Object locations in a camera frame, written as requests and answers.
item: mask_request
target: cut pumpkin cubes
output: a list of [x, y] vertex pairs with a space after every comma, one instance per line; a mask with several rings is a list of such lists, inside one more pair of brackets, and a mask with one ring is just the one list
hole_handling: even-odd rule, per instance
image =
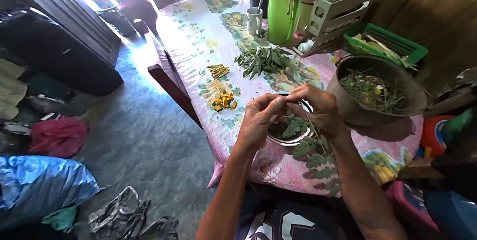
[[219, 90], [219, 97], [216, 97], [212, 102], [212, 107], [216, 111], [221, 111], [223, 109], [235, 109], [237, 107], [237, 102], [234, 100], [234, 94], [227, 94], [225, 90]]

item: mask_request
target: white mug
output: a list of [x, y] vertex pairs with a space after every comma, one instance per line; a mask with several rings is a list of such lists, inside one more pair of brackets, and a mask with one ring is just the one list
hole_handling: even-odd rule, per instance
[[262, 9], [259, 9], [258, 14], [257, 9], [257, 7], [251, 7], [247, 10], [248, 33], [253, 36], [259, 36], [262, 33]]

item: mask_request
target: blue plastic bag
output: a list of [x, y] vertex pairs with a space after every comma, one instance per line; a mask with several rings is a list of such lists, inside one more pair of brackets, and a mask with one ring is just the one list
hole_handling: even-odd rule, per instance
[[48, 156], [0, 157], [0, 189], [0, 230], [40, 221], [100, 191], [83, 164]]

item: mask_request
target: person's left hand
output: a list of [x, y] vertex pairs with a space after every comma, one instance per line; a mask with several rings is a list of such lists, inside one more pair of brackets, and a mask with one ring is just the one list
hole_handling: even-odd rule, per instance
[[235, 146], [254, 154], [264, 145], [270, 124], [286, 121], [286, 103], [284, 96], [270, 93], [250, 101]]

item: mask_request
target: pink plastic item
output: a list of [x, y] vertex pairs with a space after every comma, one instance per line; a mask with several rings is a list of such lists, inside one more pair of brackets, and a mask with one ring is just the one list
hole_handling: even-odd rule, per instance
[[386, 196], [394, 199], [396, 203], [403, 206], [405, 210], [412, 213], [423, 223], [427, 224], [436, 231], [439, 231], [436, 223], [432, 220], [424, 201], [420, 197], [413, 194], [413, 191], [405, 187], [406, 184], [402, 181], [395, 180], [386, 190]]

